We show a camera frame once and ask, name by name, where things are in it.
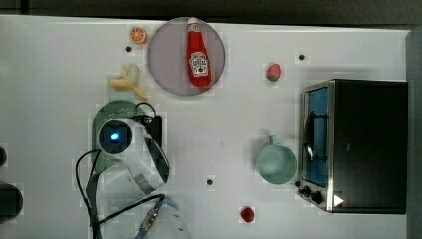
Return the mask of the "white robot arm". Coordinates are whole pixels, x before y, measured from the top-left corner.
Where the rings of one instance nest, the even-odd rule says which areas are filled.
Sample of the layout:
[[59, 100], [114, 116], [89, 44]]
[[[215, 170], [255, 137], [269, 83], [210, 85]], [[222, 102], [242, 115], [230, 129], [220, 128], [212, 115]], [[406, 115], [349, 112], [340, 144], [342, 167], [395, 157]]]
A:
[[90, 239], [191, 239], [176, 202], [158, 191], [169, 181], [170, 165], [144, 125], [106, 121], [96, 134], [96, 151], [115, 165], [87, 183]]

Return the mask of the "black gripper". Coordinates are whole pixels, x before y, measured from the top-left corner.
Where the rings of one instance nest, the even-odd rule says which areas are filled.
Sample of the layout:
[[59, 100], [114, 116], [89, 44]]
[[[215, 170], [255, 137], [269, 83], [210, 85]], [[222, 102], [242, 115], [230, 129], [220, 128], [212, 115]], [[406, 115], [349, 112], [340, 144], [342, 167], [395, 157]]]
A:
[[163, 134], [163, 119], [161, 116], [151, 117], [148, 115], [138, 115], [131, 117], [132, 120], [141, 123], [148, 134], [162, 146], [162, 134]]

